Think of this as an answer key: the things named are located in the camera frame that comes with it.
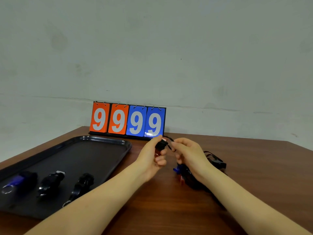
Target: white wall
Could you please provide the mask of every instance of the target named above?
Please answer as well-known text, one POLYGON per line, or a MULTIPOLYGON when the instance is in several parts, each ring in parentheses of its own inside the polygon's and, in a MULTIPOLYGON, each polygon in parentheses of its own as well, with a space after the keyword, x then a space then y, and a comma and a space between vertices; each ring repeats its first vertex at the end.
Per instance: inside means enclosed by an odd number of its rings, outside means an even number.
POLYGON ((89 125, 93 100, 313 149, 312 87, 313 0, 0 0, 0 161, 89 125))

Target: right hand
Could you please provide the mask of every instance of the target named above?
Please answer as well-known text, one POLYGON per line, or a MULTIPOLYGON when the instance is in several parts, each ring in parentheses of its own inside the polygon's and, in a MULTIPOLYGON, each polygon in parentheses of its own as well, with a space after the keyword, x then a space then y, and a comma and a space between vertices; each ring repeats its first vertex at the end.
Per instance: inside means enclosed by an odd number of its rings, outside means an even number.
POLYGON ((171 144, 177 163, 186 164, 199 182, 203 180, 207 170, 214 168, 196 142, 187 138, 177 138, 171 144))

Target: hand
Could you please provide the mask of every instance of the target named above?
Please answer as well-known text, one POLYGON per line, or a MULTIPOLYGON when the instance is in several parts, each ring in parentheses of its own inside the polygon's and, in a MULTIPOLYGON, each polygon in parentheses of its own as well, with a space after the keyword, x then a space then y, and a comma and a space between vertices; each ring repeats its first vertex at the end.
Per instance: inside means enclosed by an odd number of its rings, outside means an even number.
POLYGON ((206 170, 214 168, 206 158, 202 148, 187 138, 177 138, 171 143, 178 164, 186 164, 194 177, 202 182, 206 170))
POLYGON ((138 167, 143 170, 145 181, 150 180, 159 169, 166 165, 165 155, 167 153, 167 149, 161 151, 161 156, 156 158, 154 157, 155 146, 161 140, 162 135, 159 135, 147 142, 135 162, 138 167))

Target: black tray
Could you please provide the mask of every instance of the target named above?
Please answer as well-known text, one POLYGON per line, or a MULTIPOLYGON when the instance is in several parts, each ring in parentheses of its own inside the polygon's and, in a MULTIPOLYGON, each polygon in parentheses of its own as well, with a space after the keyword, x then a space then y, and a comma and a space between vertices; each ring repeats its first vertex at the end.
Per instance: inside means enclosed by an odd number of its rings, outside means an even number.
POLYGON ((24 170, 37 172, 38 181, 36 187, 24 195, 0 193, 0 211, 45 219, 62 208, 83 173, 94 176, 91 189, 104 183, 131 146, 130 142, 120 139, 79 136, 6 167, 0 170, 0 188, 24 170), (41 180, 57 170, 66 172, 57 195, 37 198, 41 180))

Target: forearm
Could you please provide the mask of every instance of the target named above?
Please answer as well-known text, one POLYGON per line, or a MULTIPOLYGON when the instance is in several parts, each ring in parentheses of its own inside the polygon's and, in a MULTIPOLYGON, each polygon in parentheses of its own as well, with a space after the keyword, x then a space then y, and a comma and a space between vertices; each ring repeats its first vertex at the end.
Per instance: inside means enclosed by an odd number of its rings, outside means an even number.
POLYGON ((144 183, 136 162, 121 173, 54 213, 27 235, 98 235, 144 183))
POLYGON ((203 183, 249 235, 311 234, 215 167, 206 170, 203 183))

